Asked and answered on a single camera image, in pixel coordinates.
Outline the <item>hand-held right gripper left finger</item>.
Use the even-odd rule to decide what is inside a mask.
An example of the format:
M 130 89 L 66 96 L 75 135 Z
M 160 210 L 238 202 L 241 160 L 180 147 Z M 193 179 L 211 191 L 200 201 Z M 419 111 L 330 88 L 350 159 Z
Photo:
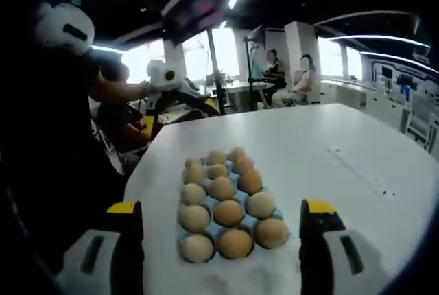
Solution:
M 142 294 L 143 261 L 141 203 L 119 202 L 65 252 L 57 281 L 63 294 Z

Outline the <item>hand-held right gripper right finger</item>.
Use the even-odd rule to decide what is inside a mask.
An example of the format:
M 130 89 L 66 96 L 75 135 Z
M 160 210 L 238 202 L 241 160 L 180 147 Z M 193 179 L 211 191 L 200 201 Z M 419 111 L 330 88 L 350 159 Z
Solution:
M 300 207 L 301 294 L 380 294 L 388 283 L 378 250 L 347 228 L 328 202 Z

